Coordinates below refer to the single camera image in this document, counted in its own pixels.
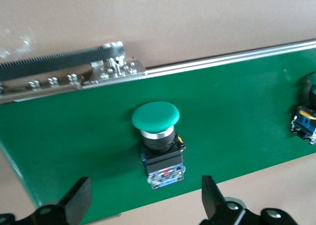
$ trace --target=green button cap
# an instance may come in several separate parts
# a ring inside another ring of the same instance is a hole
[[[155,101],[136,109],[132,116],[132,123],[139,130],[159,133],[175,125],[179,118],[179,110],[173,104]]]
[[[313,85],[316,85],[316,73],[310,75],[310,81]]]

